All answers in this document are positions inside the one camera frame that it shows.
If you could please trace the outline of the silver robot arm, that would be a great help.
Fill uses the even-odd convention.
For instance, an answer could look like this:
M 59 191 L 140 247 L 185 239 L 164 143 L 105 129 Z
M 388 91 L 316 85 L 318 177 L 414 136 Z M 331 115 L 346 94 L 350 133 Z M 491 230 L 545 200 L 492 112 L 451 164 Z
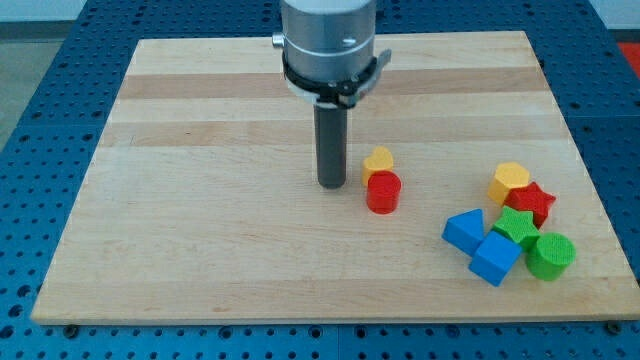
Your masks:
M 392 51 L 374 54 L 375 0 L 282 0 L 282 50 L 289 88 L 316 107 L 351 109 L 377 85 Z

